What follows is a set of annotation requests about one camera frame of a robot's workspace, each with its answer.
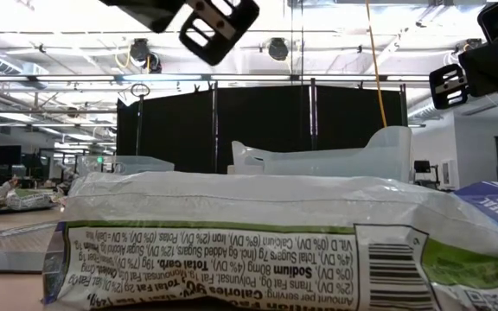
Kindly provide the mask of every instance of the black partition screen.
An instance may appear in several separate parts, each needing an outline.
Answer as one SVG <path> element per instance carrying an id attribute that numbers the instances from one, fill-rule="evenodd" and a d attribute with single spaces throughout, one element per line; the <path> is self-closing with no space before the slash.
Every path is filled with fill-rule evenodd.
<path id="1" fill-rule="evenodd" d="M 399 92 L 382 91 L 387 125 L 403 125 Z M 317 86 L 317 149 L 364 148 L 383 127 L 378 91 Z"/>
<path id="2" fill-rule="evenodd" d="M 135 154 L 137 104 L 118 112 L 118 154 Z M 213 94 L 196 92 L 144 101 L 141 156 L 152 156 L 175 164 L 175 170 L 214 173 Z"/>
<path id="3" fill-rule="evenodd" d="M 310 150 L 308 86 L 219 89 L 218 173 L 233 164 L 232 141 L 276 152 Z"/>

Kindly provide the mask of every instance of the clear plastic container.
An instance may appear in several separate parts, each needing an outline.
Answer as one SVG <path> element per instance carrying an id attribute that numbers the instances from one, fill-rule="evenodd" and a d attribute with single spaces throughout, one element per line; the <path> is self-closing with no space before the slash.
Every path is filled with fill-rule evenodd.
<path id="1" fill-rule="evenodd" d="M 108 172 L 111 174 L 132 175 L 142 172 L 169 172 L 174 164 L 149 156 L 136 155 L 90 155 L 78 157 L 78 174 L 86 176 L 92 172 Z"/>
<path id="2" fill-rule="evenodd" d="M 409 128 L 390 126 L 377 131 L 363 149 L 290 153 L 232 142 L 234 171 L 243 175 L 371 176 L 408 182 L 411 137 Z"/>

